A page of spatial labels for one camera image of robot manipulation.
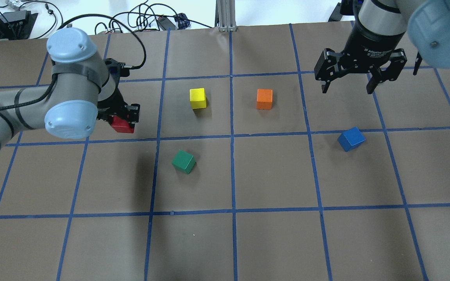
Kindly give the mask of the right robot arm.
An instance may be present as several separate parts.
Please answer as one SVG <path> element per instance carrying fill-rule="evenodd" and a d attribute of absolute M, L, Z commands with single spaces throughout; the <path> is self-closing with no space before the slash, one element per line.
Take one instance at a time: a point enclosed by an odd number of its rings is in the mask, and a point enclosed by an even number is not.
<path fill-rule="evenodd" d="M 333 80 L 350 73 L 370 74 L 368 94 L 396 80 L 407 63 L 398 43 L 407 34 L 416 47 L 414 75 L 426 62 L 450 69 L 450 0 L 343 0 L 340 14 L 355 17 L 343 50 L 325 48 L 314 68 L 325 94 Z"/>

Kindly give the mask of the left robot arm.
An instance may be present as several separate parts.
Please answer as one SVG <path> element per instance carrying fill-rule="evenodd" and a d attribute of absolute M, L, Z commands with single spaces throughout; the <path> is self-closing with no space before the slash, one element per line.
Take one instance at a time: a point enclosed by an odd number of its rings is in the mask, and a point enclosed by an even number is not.
<path fill-rule="evenodd" d="M 0 150 L 25 130 L 85 139 L 98 120 L 118 133 L 134 132 L 140 105 L 126 103 L 118 88 L 130 73 L 124 63 L 102 59 L 91 38 L 75 27 L 52 34 L 46 49 L 52 60 L 48 86 L 0 91 Z"/>

